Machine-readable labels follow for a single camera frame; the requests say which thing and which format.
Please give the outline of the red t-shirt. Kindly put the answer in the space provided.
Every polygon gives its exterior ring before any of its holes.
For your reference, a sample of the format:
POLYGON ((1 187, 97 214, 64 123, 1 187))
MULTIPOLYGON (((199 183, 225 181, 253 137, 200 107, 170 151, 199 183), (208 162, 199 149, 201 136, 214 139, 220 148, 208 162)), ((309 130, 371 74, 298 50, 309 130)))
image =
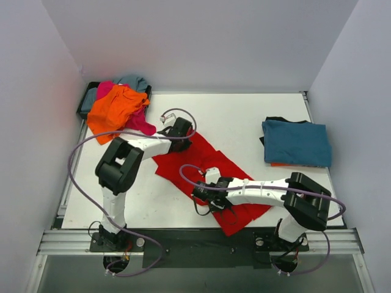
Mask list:
MULTIPOLYGON (((173 183, 180 191, 192 198, 194 186, 180 176, 180 167, 187 179, 197 183, 215 182, 219 177, 252 179, 221 151, 215 150, 199 133, 190 138, 191 146, 179 153, 169 153, 153 157, 157 164, 156 174, 173 183)), ((215 212, 213 217, 226 236, 231 236, 258 219, 271 209, 264 204, 241 204, 215 212)))

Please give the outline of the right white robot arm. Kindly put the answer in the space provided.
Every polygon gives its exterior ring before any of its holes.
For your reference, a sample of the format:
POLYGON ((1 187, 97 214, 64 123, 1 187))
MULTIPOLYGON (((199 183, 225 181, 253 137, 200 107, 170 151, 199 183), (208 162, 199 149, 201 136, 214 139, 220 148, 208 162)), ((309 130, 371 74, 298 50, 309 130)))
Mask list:
POLYGON ((274 181, 252 181, 220 177, 215 182, 197 182, 192 195, 206 202, 213 212, 233 210, 239 205, 267 205, 284 208, 288 215, 279 220, 272 235, 275 247, 286 250, 306 231, 327 228, 331 192, 303 173, 274 181))

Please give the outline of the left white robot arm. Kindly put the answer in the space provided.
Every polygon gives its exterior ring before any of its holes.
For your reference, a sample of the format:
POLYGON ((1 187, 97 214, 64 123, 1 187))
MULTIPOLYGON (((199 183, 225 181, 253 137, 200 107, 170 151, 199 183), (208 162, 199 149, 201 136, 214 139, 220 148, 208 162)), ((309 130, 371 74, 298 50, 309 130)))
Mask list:
POLYGON ((174 117, 169 125, 152 136, 131 142, 116 137, 100 159, 95 174, 103 194, 106 213, 99 226, 99 237, 111 251, 126 243, 125 197, 136 180, 141 162, 155 156, 181 152, 191 146, 190 121, 174 117))

